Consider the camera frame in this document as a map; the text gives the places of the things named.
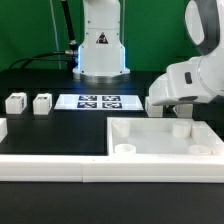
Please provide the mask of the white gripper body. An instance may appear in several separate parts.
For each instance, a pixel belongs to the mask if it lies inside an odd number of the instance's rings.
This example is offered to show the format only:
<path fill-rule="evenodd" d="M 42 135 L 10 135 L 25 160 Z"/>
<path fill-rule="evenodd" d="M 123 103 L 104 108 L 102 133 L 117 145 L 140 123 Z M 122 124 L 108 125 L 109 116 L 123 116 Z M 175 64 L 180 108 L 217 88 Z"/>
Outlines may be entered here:
<path fill-rule="evenodd" d="M 152 105 L 178 105 L 209 103 L 214 95 L 199 79 L 201 57 L 171 64 L 166 73 L 159 76 L 149 88 Z"/>

